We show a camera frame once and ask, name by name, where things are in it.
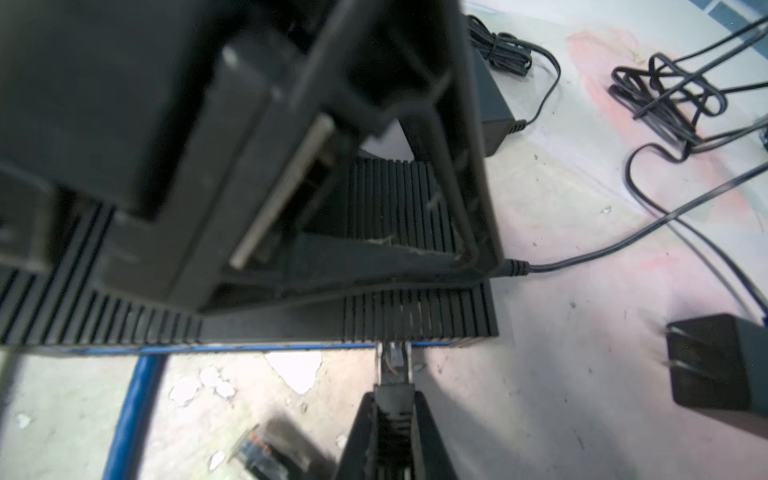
white table surface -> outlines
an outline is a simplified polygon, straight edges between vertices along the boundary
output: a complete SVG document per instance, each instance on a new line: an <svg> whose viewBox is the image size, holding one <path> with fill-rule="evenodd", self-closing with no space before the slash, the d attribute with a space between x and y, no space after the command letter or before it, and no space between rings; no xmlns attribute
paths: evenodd
<svg viewBox="0 0 768 480"><path fill-rule="evenodd" d="M482 1L467 11L491 31L546 47L563 69L540 120L486 161L507 256L548 263L651 222L621 169L655 136L605 93L611 69L658 50L683 55L728 31L687 0ZM529 78L494 78L515 116L529 118L552 76L542 59ZM708 78L721 87L763 81L768 61L746 51ZM707 131L768 112L765 92L729 100ZM684 165L648 154L635 172L653 198L676 207L766 160L753 135ZM765 175L688 216L763 291L767 204ZM462 478L768 478L766 440L672 401L658 330L720 312L756 319L757 310L747 303L744 311L669 229L602 260L492 287L500 338L429 350L429 367L416 376Z"/></svg>

ribbed black surface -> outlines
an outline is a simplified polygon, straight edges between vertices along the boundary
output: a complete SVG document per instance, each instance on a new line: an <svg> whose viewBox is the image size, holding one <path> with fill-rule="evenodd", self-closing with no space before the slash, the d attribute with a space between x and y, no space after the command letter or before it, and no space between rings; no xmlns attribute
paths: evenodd
<svg viewBox="0 0 768 480"><path fill-rule="evenodd" d="M445 203L423 162L358 159L349 172L351 237L456 250ZM361 343L496 336L488 284L471 290L395 290L310 306L203 319L99 292L91 274L113 209L91 205L50 275L0 266L0 344L140 347L312 341Z"/></svg>

black power cord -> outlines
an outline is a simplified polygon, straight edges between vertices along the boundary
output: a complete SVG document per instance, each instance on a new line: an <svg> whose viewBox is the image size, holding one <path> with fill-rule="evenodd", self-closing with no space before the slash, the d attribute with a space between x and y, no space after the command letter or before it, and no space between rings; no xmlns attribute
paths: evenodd
<svg viewBox="0 0 768 480"><path fill-rule="evenodd" d="M734 131L724 132L722 134L716 134L710 137L702 138L697 135L696 126L702 114L706 116L717 116L725 112L727 107L727 94L738 93L741 91L749 91L757 88L768 87L768 82L759 84L744 85L741 87L728 88L724 90L718 90L712 84L710 84L703 74L709 71L711 68L723 63L724 61L732 58L745 48L753 45L755 42L766 37L768 35L768 28L763 27L751 38L748 38L743 44L735 47L731 51L711 61L703 68L698 69L693 74L686 72L677 64L678 62L685 61L698 55L702 55L712 49L725 44L726 42L741 36L742 34L752 31L768 24L768 17L762 18L757 22L754 22L747 27L735 32L732 35L720 40L709 47L699 50L691 55L687 55L682 58L678 58L675 61L670 60L664 54L656 53L649 60L649 68L647 71L641 71L634 68L619 67L614 69L613 78L614 85L609 88L609 93L624 106L629 108L635 113L635 118L643 118L646 124L648 124L654 131L656 131L664 140L669 141L672 144L682 143L683 149L680 157L675 157L666 148L656 143L649 143L640 146L636 149L630 157L627 159L627 163L624 168L624 181L627 185L627 189L640 201L645 203L646 208L652 207L657 212L663 214L661 218L639 230L633 235L623 239L622 241L615 243L609 247L597 250L592 253L586 253L578 257L562 260L556 263L549 263L545 265L531 265L529 262L522 260L507 260L503 274L509 276L528 275L528 273L544 273L561 270L569 266L578 265L579 263L585 263L591 260L605 257L611 253L617 252L625 247L630 246L632 243L637 242L641 238L644 238L648 234L658 230L663 225L675 220L694 235L699 237L709 248L711 248L723 262L733 271L739 281L744 285L749 294L753 297L755 302L760 306L761 310L765 313L765 318L768 319L768 300L760 291L754 282L736 265L722 249L720 249L714 242L704 236L699 230L695 229L688 222L680 219L680 216L687 211L698 207L699 205L721 195L728 190L731 190L742 183L756 177L757 175L764 173L768 170L768 164L761 164L758 167L740 175L718 188L710 190L709 192L701 195L682 207L673 211L667 211L662 206L652 201L640 188L635 184L632 178L632 164L635 157L644 149L650 149L658 153L664 160L671 163L679 164L684 162L691 154L699 154L707 151L714 150L732 141L735 141L747 134L750 134L757 130L765 130L768 127L768 117L759 119L754 124L743 127ZM661 66L656 66L656 61L661 62ZM662 79L670 79L673 77L682 78L672 88L665 88L662 85ZM648 85L643 81L644 78L648 79ZM693 93L686 89L689 83L698 85L702 92ZM653 91L658 92L658 96L654 97ZM707 107L707 101L710 98L717 99L717 110L713 111ZM678 105L686 102L694 104L696 110L689 121L685 115L680 111Z"/></svg>
<svg viewBox="0 0 768 480"><path fill-rule="evenodd" d="M554 88L558 86L560 81L561 69L557 58L547 50L529 41L521 40L514 35L510 35L504 31L498 34L491 33L485 24L480 21L479 18L474 15L467 16L469 23L469 37L472 40L472 47L480 52L480 55L488 61L488 63L498 71L506 71L511 74L524 77L528 74L533 66L533 52L540 55L544 55L552 66L554 67L557 76L554 79L554 83L547 90L544 98L541 99L541 103L538 106L536 115L531 120L518 120L509 133L521 131L528 125L536 121L541 114L541 109L544 108L544 103Z"/></svg>

cable strain relief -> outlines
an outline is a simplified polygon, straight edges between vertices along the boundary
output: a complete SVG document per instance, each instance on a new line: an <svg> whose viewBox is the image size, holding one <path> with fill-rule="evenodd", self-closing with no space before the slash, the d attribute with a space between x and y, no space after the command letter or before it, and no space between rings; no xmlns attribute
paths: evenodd
<svg viewBox="0 0 768 480"><path fill-rule="evenodd" d="M509 128L509 133L516 134L519 131L523 131L527 126L527 120L515 120L512 122L512 126Z"/></svg>
<svg viewBox="0 0 768 480"><path fill-rule="evenodd" d="M531 272L531 264L525 260L504 260L498 276L526 276Z"/></svg>

blue strip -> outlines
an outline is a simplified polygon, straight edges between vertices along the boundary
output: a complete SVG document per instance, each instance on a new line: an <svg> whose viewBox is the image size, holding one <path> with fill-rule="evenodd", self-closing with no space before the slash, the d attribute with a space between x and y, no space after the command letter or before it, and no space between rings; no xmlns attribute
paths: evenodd
<svg viewBox="0 0 768 480"><path fill-rule="evenodd" d="M102 480L128 480L136 478L136 468L144 448L157 387L163 376L165 356L140 356L128 392L120 411L118 426L114 429L112 446Z"/></svg>
<svg viewBox="0 0 768 480"><path fill-rule="evenodd" d="M453 342L414 342L416 347L424 346L449 346ZM73 349L69 353L81 355L161 355L168 353L215 353L215 352L269 352L276 350L337 350L337 349L370 349L375 343L338 343L331 345L243 345L243 346L144 346L141 348L130 347L105 347L91 349Z"/></svg>

